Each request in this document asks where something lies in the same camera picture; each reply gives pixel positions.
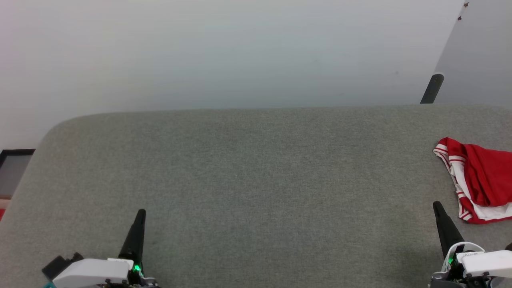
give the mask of folded red garment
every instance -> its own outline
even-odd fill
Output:
[[[443,138],[434,153],[446,164],[459,217],[472,223],[512,219],[512,153]]]

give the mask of gray table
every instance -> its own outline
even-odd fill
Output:
[[[163,287],[426,287],[442,262],[433,201],[466,240],[512,242],[510,221],[456,218],[432,153],[446,136],[512,151],[512,113],[418,105],[66,121],[0,222],[1,285],[42,286],[57,255],[116,257],[145,208],[145,272]]]

